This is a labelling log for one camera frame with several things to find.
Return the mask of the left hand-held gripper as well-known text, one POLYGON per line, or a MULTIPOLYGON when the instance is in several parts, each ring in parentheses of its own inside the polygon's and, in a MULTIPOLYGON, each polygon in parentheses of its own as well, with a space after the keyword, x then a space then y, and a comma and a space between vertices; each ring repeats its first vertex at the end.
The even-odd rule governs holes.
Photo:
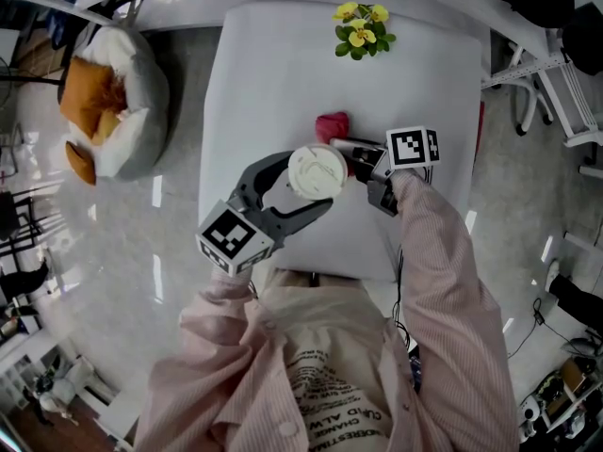
POLYGON ((264 195, 288 168, 292 151, 271 154, 250 164, 229 200, 218 201, 196 233, 202 255, 229 276, 267 260, 285 239, 326 214, 333 199, 311 202, 283 213, 265 208, 264 195))

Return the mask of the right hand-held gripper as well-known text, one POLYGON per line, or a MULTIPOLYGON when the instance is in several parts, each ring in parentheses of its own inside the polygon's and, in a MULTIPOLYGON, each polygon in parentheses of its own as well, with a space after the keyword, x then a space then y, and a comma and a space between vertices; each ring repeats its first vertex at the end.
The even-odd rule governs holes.
POLYGON ((435 130, 415 126, 388 130, 385 143, 365 139, 337 138, 329 144, 347 157, 349 176, 367 182, 368 202, 388 216, 398 213, 393 191, 396 170, 423 170, 424 180, 432 182, 433 167, 440 162, 435 130), (380 153, 377 160, 370 153, 380 153))

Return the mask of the pink cloth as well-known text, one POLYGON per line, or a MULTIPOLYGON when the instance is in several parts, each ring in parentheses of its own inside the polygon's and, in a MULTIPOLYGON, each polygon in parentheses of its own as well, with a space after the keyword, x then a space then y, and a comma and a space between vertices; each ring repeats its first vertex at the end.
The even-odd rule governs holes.
POLYGON ((321 115, 315 121, 315 133, 319 143, 329 144, 333 138, 346 139, 350 120, 346 112, 321 115))

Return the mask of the white cup with lid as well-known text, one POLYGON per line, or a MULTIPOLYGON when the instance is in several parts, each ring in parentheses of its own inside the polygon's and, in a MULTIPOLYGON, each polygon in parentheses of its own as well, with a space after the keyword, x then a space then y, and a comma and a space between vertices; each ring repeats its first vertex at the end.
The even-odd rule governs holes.
POLYGON ((335 198, 348 179, 343 154, 325 144, 307 145, 294 151, 289 157, 287 172, 289 186, 308 201, 335 198))

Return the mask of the person's right forearm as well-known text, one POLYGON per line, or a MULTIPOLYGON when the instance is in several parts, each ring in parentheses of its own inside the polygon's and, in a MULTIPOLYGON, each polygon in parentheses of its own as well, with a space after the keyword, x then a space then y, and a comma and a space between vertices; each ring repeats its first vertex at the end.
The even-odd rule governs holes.
POLYGON ((403 312, 411 334, 456 327, 501 332, 500 310, 482 284, 464 221, 432 186, 409 170, 393 187, 406 265, 403 312))

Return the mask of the person's left forearm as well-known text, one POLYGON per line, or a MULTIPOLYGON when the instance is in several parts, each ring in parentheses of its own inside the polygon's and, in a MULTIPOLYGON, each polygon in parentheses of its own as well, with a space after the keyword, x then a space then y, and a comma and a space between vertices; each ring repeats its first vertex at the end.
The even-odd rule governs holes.
POLYGON ((186 349, 238 346, 249 326, 245 305, 253 300, 250 269, 231 277, 215 267, 210 284, 180 314, 186 349))

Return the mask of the red bar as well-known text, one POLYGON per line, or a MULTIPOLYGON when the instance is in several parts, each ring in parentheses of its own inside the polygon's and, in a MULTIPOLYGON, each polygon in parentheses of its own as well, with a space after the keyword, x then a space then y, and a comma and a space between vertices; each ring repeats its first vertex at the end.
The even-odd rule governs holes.
POLYGON ((480 103, 480 113, 479 113, 478 133, 477 133, 477 139, 476 139, 476 149, 475 149, 475 155, 474 155, 474 162, 477 160, 477 156, 478 156, 478 153, 479 153, 479 150, 480 150, 480 145, 481 145, 481 135, 482 135, 482 128, 483 128, 484 111, 485 111, 485 102, 481 101, 481 103, 480 103))

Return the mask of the yellow potted flower plant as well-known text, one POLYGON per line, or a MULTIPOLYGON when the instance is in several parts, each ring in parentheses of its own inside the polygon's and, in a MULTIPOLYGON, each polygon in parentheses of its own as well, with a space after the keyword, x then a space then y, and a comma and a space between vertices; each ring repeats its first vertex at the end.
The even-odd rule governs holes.
POLYGON ((334 28, 338 39, 334 54, 360 61, 365 56, 389 52, 397 40, 386 28, 389 17, 388 9, 380 4, 346 2, 339 5, 333 15, 333 20, 338 22, 334 28))

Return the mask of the white grey beanbag chair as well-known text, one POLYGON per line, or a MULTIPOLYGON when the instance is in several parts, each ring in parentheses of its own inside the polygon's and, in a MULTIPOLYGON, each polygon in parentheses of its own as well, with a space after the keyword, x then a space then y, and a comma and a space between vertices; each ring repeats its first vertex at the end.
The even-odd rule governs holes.
POLYGON ((94 146, 69 122, 70 141, 93 157, 96 180, 134 181, 147 174, 162 154, 167 139, 170 91, 155 54, 139 33, 103 26, 76 57, 110 66, 123 78, 127 108, 121 124, 102 146, 94 146))

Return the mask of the person's cream printed top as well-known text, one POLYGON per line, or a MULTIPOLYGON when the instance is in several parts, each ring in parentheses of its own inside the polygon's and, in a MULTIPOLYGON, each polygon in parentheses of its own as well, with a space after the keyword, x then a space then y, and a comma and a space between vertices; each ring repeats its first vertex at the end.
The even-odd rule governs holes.
POLYGON ((303 452, 414 452, 406 350, 363 285, 275 269, 260 301, 285 338, 303 452))

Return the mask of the white office chair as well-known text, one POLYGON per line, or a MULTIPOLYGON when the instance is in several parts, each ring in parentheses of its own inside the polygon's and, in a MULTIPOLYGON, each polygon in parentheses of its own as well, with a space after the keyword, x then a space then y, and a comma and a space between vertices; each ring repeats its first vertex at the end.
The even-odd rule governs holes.
POLYGON ((603 109, 596 111, 592 77, 572 63, 516 78, 508 83, 527 101, 517 118, 515 131, 524 136, 533 121, 558 123, 567 147, 593 144, 603 150, 603 109))

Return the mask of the person's pink striped shirt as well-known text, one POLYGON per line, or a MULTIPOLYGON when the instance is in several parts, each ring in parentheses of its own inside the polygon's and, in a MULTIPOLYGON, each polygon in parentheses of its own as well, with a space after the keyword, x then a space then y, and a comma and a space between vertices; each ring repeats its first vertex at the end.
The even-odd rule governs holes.
MULTIPOLYGON (((154 366, 135 452, 303 452, 285 338, 261 293, 245 305, 249 326, 238 346, 183 344, 154 366)), ((421 361, 409 394, 414 452, 518 452, 502 323, 499 333, 422 326, 411 335, 421 361)))

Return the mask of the small orange cushion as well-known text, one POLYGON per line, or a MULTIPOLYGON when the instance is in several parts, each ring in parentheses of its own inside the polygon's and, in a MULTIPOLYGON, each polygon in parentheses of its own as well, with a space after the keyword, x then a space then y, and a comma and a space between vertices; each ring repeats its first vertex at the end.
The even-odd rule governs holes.
POLYGON ((102 146, 121 122, 119 114, 115 114, 109 109, 103 110, 100 114, 96 131, 91 138, 91 143, 94 146, 102 146))

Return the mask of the flat orange cushion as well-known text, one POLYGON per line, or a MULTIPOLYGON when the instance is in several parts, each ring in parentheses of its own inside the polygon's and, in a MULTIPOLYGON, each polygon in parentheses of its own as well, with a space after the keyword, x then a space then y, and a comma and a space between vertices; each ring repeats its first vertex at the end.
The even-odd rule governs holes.
POLYGON ((65 142, 67 160, 74 173, 86 184, 96 185, 96 172, 92 155, 82 146, 65 142))

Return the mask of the large orange cushion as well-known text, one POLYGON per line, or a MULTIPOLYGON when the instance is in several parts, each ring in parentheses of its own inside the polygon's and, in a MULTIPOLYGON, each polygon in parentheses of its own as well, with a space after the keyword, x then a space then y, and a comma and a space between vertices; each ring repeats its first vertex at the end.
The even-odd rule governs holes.
POLYGON ((71 59, 60 98, 60 113, 94 139, 104 115, 117 118, 127 108, 123 78, 110 66, 71 59))

